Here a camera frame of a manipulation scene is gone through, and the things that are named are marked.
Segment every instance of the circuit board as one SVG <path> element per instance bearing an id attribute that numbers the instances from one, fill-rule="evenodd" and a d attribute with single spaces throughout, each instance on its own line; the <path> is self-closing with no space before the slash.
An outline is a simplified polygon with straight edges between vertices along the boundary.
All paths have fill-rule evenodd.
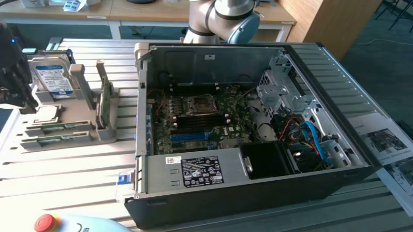
<path id="1" fill-rule="evenodd" d="M 205 94 L 198 96 L 180 96 L 176 97 L 169 94 L 158 94 L 157 97 L 149 101 L 154 104 L 153 111 L 153 130 L 154 130 L 154 154 L 173 154 L 192 151 L 214 150 L 224 147 L 224 142 L 229 141 L 232 145 L 249 142 L 250 131 L 246 125 L 252 124 L 249 113 L 241 112 L 240 108 L 246 108 L 245 91 L 240 91 L 237 87 L 224 87 L 224 90 L 214 94 Z M 200 134 L 202 139 L 193 141 L 174 141 L 176 135 L 172 131 L 177 129 L 177 117 L 190 118 L 194 113 L 208 110 L 209 104 L 201 101 L 198 109 L 192 108 L 190 102 L 196 98 L 206 98 L 212 100 L 214 109 L 209 116 L 225 115 L 225 125 L 206 127 Z"/>

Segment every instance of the metal workbench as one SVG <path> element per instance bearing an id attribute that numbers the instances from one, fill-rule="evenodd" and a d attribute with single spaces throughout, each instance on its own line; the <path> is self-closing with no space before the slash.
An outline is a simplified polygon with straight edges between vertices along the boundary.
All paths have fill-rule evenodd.
<path id="1" fill-rule="evenodd" d="M 114 86 L 121 89 L 118 140 L 114 144 L 11 155 L 14 137 L 26 116 L 15 110 L 0 134 L 0 207 L 19 205 L 58 213 L 111 218 L 137 229 L 123 203 L 115 201 L 121 171 L 136 167 L 136 114 L 138 75 L 134 66 L 137 40 L 65 39 L 50 49 L 71 48 L 77 63 L 86 65 L 91 88 L 101 88 L 95 60 L 106 60 Z M 316 44 L 295 48 L 348 117 L 383 110 L 363 93 L 339 63 Z M 344 187 L 323 201 L 289 205 L 254 213 L 210 219 L 157 231 L 413 231 L 413 218 L 376 175 Z"/>

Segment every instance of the motherboard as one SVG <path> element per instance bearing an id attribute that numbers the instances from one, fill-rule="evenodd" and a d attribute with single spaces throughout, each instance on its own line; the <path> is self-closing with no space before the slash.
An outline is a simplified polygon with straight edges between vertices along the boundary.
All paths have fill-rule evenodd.
<path id="1" fill-rule="evenodd" d="M 233 148 L 250 142 L 245 93 L 237 85 L 150 90 L 154 155 Z"/>

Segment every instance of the gray floor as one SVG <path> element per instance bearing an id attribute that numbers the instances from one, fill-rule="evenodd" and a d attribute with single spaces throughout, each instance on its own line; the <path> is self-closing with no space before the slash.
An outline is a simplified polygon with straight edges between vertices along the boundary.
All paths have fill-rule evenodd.
<path id="1" fill-rule="evenodd" d="M 413 46 L 377 41 L 372 45 L 357 45 L 373 39 L 388 39 L 413 43 L 408 33 L 413 21 L 402 19 L 392 31 L 388 28 L 396 19 L 389 12 L 369 21 L 349 49 L 343 65 L 368 90 L 395 120 L 404 120 L 413 127 Z M 45 49 L 51 37 L 111 38 L 107 26 L 18 25 L 27 47 Z M 138 29 L 148 39 L 180 39 L 182 28 L 152 27 Z M 134 36 L 129 27 L 122 27 L 123 39 L 142 39 Z M 0 128 L 10 110 L 0 109 Z"/>

